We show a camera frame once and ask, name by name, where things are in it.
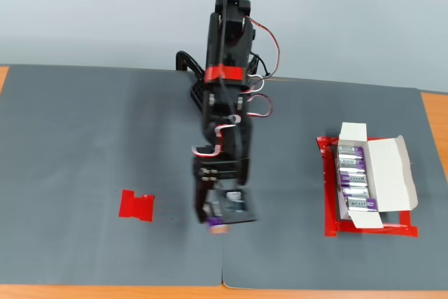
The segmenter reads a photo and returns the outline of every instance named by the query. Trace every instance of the cable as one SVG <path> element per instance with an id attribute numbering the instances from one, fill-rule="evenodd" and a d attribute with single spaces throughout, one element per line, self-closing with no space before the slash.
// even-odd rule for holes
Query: cable
<path id="1" fill-rule="evenodd" d="M 184 52 L 183 50 L 178 51 L 176 53 L 176 70 L 187 70 L 188 68 L 193 70 L 198 80 L 204 78 L 205 72 L 199 63 L 197 63 L 197 61 L 187 52 Z"/>
<path id="2" fill-rule="evenodd" d="M 269 72 L 267 71 L 266 64 L 265 64 L 265 62 L 263 61 L 263 59 L 259 56 L 259 54 L 255 54 L 255 53 L 252 53 L 252 52 L 251 52 L 251 55 L 252 55 L 255 59 L 257 59 L 257 60 L 259 60 L 259 61 L 261 62 L 261 64 L 263 65 L 263 68 L 265 69 L 265 73 L 266 73 L 265 76 L 269 76 Z"/>
<path id="3" fill-rule="evenodd" d="M 219 153 L 221 153 L 221 138 L 222 138 L 222 134 L 221 134 L 221 130 L 225 129 L 226 127 L 234 127 L 235 124 L 222 124 L 222 125 L 218 125 L 217 127 L 215 127 L 215 134 L 216 134 L 216 144 L 215 144 L 215 150 L 213 151 L 213 153 L 200 153 L 197 150 L 197 147 L 193 147 L 191 150 L 193 151 L 193 154 L 201 157 L 201 158 L 212 158 L 212 157 L 216 157 Z"/>
<path id="4" fill-rule="evenodd" d="M 257 77 L 260 78 L 260 80 L 256 81 L 255 84 L 251 87 L 251 89 L 249 89 L 249 90 L 247 90 L 247 91 L 241 91 L 242 94 L 251 94 L 252 92 L 259 92 L 260 90 L 263 89 L 263 87 L 265 86 L 265 77 L 263 77 L 263 76 L 260 75 L 260 74 L 247 74 L 247 76 L 249 76 L 249 77 L 255 77 L 255 76 L 257 76 Z M 256 84 L 257 84 L 259 81 L 262 81 L 262 82 L 261 82 L 261 86 L 260 86 L 257 90 L 254 90 L 253 88 L 256 86 Z"/>
<path id="5" fill-rule="evenodd" d="M 267 75 L 266 77 L 263 78 L 263 80 L 272 77 L 272 75 L 274 75 L 277 71 L 277 69 L 279 68 L 279 62 L 280 62 L 280 47 L 279 47 L 279 43 L 277 42 L 277 39 L 275 38 L 275 36 L 273 35 L 273 33 L 266 27 L 264 27 L 262 24 L 259 24 L 258 22 L 256 22 L 254 19 L 247 17 L 255 26 L 258 26 L 261 29 L 264 29 L 267 33 L 269 33 L 269 35 L 272 37 L 272 40 L 274 40 L 275 43 L 275 48 L 277 49 L 277 58 L 275 61 L 275 68 L 274 71 L 272 73 L 270 73 L 269 75 Z"/>
<path id="6" fill-rule="evenodd" d="M 274 107 L 273 107 L 273 105 L 272 105 L 272 101 L 271 101 L 271 99 L 270 99 L 268 96 L 264 95 L 264 94 L 255 94 L 254 96 L 251 96 L 251 97 L 247 100 L 247 102 L 250 102 L 250 101 L 251 101 L 252 99 L 254 99 L 255 97 L 264 97 L 264 98 L 267 100 L 267 103 L 269 104 L 269 108 L 268 108 L 268 110 L 267 110 L 267 113 L 264 114 L 264 115 L 262 115 L 262 114 L 260 114 L 260 113 L 248 112 L 247 115 L 248 115 L 248 116 L 251 116 L 251 117 L 261 117 L 261 118 L 269 117 L 269 116 L 271 115 L 271 113 L 273 112 L 273 110 L 274 110 Z"/>
<path id="7" fill-rule="evenodd" d="M 221 41 L 220 41 L 220 50 L 219 50 L 219 58 L 218 58 L 218 67 L 219 67 L 219 83 L 221 88 L 223 89 L 223 93 L 225 96 L 225 100 L 227 101 L 227 105 L 229 106 L 230 112 L 233 116 L 237 116 L 237 112 L 235 111 L 235 107 L 233 106 L 232 99 L 229 96 L 229 92 L 225 87 L 225 83 L 223 78 L 224 74 L 224 42 L 225 42 L 225 27 L 226 27 L 226 19 L 227 19 L 227 3 L 228 0 L 223 0 L 223 13 L 221 15 Z M 233 129 L 234 131 L 234 140 L 235 140 L 235 160 L 237 162 L 237 172 L 240 171 L 241 168 L 241 156 L 242 156 L 242 140 L 241 140 L 241 130 L 239 129 L 239 125 L 237 125 L 236 120 L 230 121 L 236 127 Z"/>

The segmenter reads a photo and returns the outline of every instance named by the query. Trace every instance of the red tape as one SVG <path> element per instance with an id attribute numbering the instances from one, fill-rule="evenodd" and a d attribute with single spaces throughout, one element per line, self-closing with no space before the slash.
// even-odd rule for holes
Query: red tape
<path id="1" fill-rule="evenodd" d="M 337 215 L 335 160 L 331 151 L 331 146 L 337 146 L 338 141 L 339 138 L 317 138 L 317 144 L 321 149 L 323 161 L 324 235 L 326 237 L 336 237 L 338 232 L 352 232 L 356 234 L 398 235 L 418 238 L 419 229 L 412 225 L 410 211 L 399 211 L 399 223 L 383 223 L 384 228 L 378 229 L 358 229 L 350 220 L 339 220 L 339 216 Z"/>
<path id="2" fill-rule="evenodd" d="M 154 195 L 135 197 L 133 190 L 123 189 L 118 217 L 135 217 L 140 221 L 153 221 Z"/>

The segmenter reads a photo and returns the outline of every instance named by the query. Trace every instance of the robotic arm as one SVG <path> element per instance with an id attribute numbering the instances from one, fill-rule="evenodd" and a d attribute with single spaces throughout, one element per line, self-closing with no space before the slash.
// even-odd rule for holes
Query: robotic arm
<path id="1" fill-rule="evenodd" d="M 250 1 L 216 0 L 210 15 L 205 71 L 189 54 L 176 54 L 176 70 L 190 68 L 197 78 L 191 97 L 202 112 L 202 134 L 209 144 L 192 150 L 195 210 L 199 221 L 212 227 L 256 221 L 245 186 L 251 116 L 268 115 L 250 114 L 247 109 L 255 96 L 251 96 L 254 90 L 249 79 L 259 60 L 254 56 L 249 62 L 255 38 L 250 12 Z M 220 181 L 230 179 L 233 187 L 221 185 Z"/>

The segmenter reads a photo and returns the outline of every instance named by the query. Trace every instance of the battery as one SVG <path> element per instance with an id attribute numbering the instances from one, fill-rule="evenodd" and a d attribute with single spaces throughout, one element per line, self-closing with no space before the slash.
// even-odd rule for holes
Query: battery
<path id="1" fill-rule="evenodd" d="M 339 158 L 339 171 L 351 173 L 364 173 L 365 161 L 358 159 L 342 159 Z"/>
<path id="2" fill-rule="evenodd" d="M 370 197 L 369 190 L 366 187 L 342 187 L 342 194 L 356 197 Z"/>
<path id="3" fill-rule="evenodd" d="M 365 174 L 339 172 L 339 184 L 341 186 L 367 187 Z"/>
<path id="4" fill-rule="evenodd" d="M 377 211 L 376 199 L 367 199 L 365 197 L 351 197 L 346 199 L 349 210 L 359 211 Z"/>
<path id="5" fill-rule="evenodd" d="M 341 159 L 364 159 L 362 147 L 338 146 L 337 154 Z"/>

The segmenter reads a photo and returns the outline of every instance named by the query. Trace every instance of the red wire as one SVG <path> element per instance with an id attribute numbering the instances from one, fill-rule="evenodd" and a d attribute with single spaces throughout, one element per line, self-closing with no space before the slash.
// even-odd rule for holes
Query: red wire
<path id="1" fill-rule="evenodd" d="M 280 47 L 279 47 L 279 43 L 277 42 L 277 39 L 275 38 L 275 36 L 273 35 L 273 33 L 266 28 L 265 26 L 263 26 L 262 24 L 259 24 L 258 22 L 256 22 L 254 19 L 247 17 L 255 26 L 258 26 L 261 29 L 264 29 L 267 33 L 269 33 L 269 35 L 272 37 L 272 40 L 274 40 L 275 43 L 275 47 L 277 48 L 277 61 L 275 64 L 275 69 L 274 71 L 269 75 L 272 76 L 274 75 L 274 73 L 277 71 L 277 68 L 279 68 L 279 63 L 280 63 Z"/>

